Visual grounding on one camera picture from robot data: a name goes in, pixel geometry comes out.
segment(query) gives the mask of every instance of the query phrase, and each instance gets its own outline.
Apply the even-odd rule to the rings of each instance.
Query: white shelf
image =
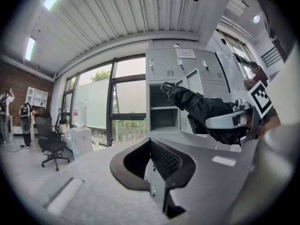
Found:
[[[44,92],[32,87],[28,87],[26,103],[30,103],[33,106],[46,108],[48,99],[48,92]]]
[[[152,107],[151,110],[163,110],[163,109],[177,109],[175,106],[168,106],[168,107]]]

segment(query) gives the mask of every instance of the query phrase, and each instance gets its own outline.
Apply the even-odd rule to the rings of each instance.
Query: brick wall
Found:
[[[14,117],[16,127],[20,126],[19,110],[26,101],[28,87],[48,92],[47,109],[50,110],[54,83],[0,60],[0,94],[6,88],[13,90],[15,99],[9,105],[9,114]]]

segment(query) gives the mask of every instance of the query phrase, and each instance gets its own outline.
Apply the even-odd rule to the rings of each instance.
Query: ceiling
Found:
[[[26,16],[34,21],[23,19],[12,26],[3,51],[26,66],[54,74],[92,49],[128,35],[185,31],[205,44],[229,0],[58,0],[50,11],[44,0],[36,1],[29,1],[26,13],[35,13]],[[20,24],[29,29],[20,29]],[[30,62],[23,58],[29,36],[36,40]]]
[[[253,22],[256,15],[261,18],[258,23]],[[257,0],[230,0],[224,17],[241,26],[256,40],[265,29],[263,12]]]

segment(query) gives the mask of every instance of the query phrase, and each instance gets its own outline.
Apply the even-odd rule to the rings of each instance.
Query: paper sign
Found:
[[[249,92],[248,95],[260,115],[263,118],[273,106],[271,100],[266,94],[266,87],[259,81]]]
[[[178,58],[191,58],[196,59],[193,49],[181,49],[176,48],[176,53]]]
[[[220,164],[224,164],[230,167],[233,167],[236,163],[235,159],[230,159],[230,158],[226,158],[226,157],[220,157],[220,156],[215,156],[212,159],[213,162],[215,163],[220,163]]]

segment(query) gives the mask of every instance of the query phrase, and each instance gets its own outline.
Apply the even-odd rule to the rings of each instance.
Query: floor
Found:
[[[25,147],[17,151],[21,144],[24,144],[23,138],[15,137],[10,143],[0,145],[1,163],[13,186],[34,197],[47,179],[59,172],[55,170],[54,160],[45,163],[42,168],[41,163],[47,156],[43,156],[37,139],[30,149]],[[63,156],[71,162],[74,160],[73,154],[68,150],[63,151]],[[57,160],[57,163],[60,170],[68,165],[66,160]]]

